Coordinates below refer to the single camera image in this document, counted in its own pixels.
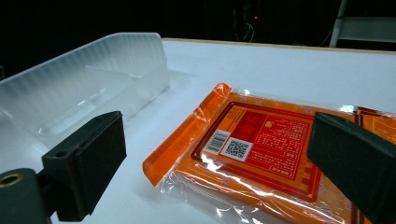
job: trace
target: plastic wrap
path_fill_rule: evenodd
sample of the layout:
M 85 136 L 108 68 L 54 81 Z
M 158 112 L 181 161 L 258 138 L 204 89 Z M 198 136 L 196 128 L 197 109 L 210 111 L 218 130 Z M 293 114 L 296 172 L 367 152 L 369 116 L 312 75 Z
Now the plastic wrap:
M 370 223 L 306 157 L 311 125 L 316 112 L 330 113 L 396 143 L 396 117 L 337 108 L 279 102 L 220 83 L 143 170 L 162 193 L 220 223 Z

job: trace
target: qr code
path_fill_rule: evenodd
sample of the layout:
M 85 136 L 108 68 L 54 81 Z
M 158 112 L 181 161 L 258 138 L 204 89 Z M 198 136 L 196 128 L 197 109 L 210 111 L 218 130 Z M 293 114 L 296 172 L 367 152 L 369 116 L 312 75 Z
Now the qr code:
M 240 161 L 244 161 L 250 151 L 250 148 L 251 143 L 232 138 L 227 143 L 225 150 L 223 150 L 221 154 Z

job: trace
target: orange package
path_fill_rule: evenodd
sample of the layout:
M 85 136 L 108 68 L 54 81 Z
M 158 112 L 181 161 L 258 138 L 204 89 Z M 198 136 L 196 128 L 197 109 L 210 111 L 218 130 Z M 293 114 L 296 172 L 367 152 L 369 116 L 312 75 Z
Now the orange package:
M 369 223 L 306 157 L 316 112 L 396 142 L 393 114 L 352 108 L 279 102 L 220 83 L 143 162 L 143 170 L 152 185 L 161 182 L 162 191 L 198 194 L 223 223 L 230 217 L 244 223 Z

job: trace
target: clear plastic tray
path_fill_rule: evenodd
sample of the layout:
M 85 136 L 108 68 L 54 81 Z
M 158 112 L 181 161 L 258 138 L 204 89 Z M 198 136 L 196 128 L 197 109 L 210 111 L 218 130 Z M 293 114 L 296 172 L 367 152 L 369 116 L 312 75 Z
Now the clear plastic tray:
M 0 113 L 52 148 L 89 119 L 129 119 L 169 85 L 161 37 L 105 36 L 0 82 Z

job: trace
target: label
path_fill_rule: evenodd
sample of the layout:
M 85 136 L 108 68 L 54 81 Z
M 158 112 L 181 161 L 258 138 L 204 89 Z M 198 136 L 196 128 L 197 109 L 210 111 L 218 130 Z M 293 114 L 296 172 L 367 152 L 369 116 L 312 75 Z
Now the label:
M 305 156 L 313 117 L 258 105 L 231 103 L 200 146 L 223 169 L 312 202 L 320 170 Z

